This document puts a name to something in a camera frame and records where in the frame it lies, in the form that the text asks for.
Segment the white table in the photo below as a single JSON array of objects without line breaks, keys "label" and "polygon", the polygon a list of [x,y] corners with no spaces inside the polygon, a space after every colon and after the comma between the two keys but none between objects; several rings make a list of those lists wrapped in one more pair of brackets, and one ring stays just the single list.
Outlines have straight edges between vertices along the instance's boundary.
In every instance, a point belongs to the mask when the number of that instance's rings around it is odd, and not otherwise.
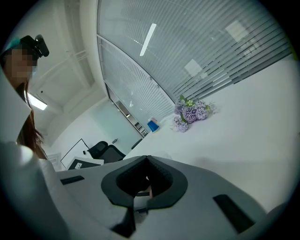
[{"label": "white table", "polygon": [[291,68],[290,62],[278,63],[206,98],[220,113],[193,123],[185,133],[174,132],[166,121],[125,158],[165,152],[175,161],[216,172],[267,212],[283,203],[299,168],[300,77],[288,81],[284,71],[272,75],[272,68]]}]

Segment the window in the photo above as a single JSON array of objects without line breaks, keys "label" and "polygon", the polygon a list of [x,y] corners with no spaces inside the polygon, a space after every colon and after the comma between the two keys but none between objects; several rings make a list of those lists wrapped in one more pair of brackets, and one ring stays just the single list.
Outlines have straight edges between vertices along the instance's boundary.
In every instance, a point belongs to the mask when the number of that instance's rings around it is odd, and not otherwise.
[{"label": "window", "polygon": [[291,53],[252,0],[102,0],[97,33],[106,83],[127,107],[162,111],[157,118],[172,112],[169,98],[203,98]]}]

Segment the chair backrest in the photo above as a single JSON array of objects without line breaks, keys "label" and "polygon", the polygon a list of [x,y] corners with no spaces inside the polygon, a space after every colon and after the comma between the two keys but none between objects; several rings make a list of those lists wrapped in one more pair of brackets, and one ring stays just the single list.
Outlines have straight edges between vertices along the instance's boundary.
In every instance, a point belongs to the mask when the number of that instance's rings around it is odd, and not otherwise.
[{"label": "chair backrest", "polygon": [[109,145],[99,159],[104,160],[106,163],[114,163],[123,160],[126,155],[120,152],[115,146]]},{"label": "chair backrest", "polygon": [[91,147],[88,152],[92,158],[100,159],[101,155],[105,152],[108,144],[105,141],[98,142],[95,146]]}]

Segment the ceiling light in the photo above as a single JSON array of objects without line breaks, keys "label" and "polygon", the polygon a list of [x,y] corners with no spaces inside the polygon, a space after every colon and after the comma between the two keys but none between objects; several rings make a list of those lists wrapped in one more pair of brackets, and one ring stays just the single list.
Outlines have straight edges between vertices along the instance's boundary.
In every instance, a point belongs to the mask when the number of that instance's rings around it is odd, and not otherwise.
[{"label": "ceiling light", "polygon": [[30,104],[41,109],[41,110],[45,110],[45,108],[47,107],[47,104],[43,103],[42,101],[38,100],[36,97],[32,96],[30,93],[28,93],[28,98],[30,101]]},{"label": "ceiling light", "polygon": [[143,56],[145,54],[145,51],[146,51],[147,46],[148,46],[148,43],[150,41],[150,38],[152,37],[152,34],[153,34],[155,28],[156,28],[156,24],[153,23],[151,25],[150,29],[149,29],[149,32],[148,32],[147,37],[145,39],[144,45],[142,46],[142,50],[141,50],[140,56]]}]

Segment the black slot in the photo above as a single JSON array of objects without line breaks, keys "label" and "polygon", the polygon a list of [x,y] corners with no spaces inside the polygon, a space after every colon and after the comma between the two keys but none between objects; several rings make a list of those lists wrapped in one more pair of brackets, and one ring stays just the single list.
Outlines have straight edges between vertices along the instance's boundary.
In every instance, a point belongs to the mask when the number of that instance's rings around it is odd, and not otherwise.
[{"label": "black slot", "polygon": [[75,177],[71,177],[71,178],[61,179],[60,181],[61,181],[62,185],[66,185],[66,184],[70,184],[73,182],[78,182],[83,179],[84,179],[83,176],[75,176]]},{"label": "black slot", "polygon": [[140,209],[137,209],[136,210],[138,213],[144,213],[144,212],[147,212],[148,209],[147,208],[140,208]]},{"label": "black slot", "polygon": [[145,197],[145,196],[150,196],[150,192],[144,192],[144,193],[137,193],[137,197]]},{"label": "black slot", "polygon": [[227,195],[218,195],[213,199],[238,233],[241,233],[254,225],[255,222],[253,222]]}]

